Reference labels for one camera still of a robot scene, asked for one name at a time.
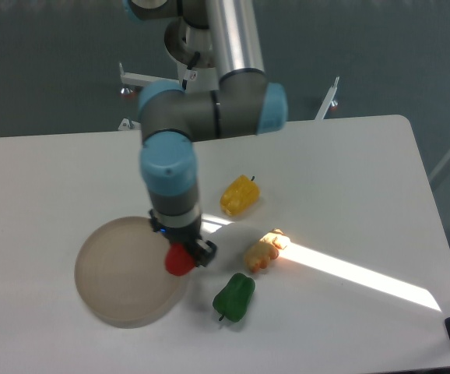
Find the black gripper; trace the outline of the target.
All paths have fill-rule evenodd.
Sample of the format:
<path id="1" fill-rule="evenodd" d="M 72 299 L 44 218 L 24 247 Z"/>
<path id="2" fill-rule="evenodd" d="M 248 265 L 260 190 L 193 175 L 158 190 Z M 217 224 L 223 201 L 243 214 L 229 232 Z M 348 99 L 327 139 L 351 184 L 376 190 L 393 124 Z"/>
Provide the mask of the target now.
<path id="1" fill-rule="evenodd" d="M 171 244 L 182 244 L 196 267 L 207 267 L 215 258 L 216 245 L 201 236 L 202 212 L 191 209 L 177 216 L 168 216 L 151 209 L 149 222 L 154 232 L 159 232 Z"/>

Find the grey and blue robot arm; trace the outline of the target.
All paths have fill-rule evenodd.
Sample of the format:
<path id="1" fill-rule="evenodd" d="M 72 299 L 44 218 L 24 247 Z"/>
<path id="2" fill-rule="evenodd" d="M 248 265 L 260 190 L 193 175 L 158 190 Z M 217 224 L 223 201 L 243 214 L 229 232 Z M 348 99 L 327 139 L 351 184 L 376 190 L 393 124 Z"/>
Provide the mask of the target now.
<path id="1" fill-rule="evenodd" d="M 286 92 L 268 81 L 250 1 L 127 1 L 139 20 L 167 19 L 210 37 L 214 90 L 190 92 L 159 80 L 139 97 L 139 167 L 152 203 L 155 232 L 181 250 L 178 262 L 208 265 L 217 247 L 201 236 L 198 165 L 194 143 L 280 130 L 287 121 Z"/>

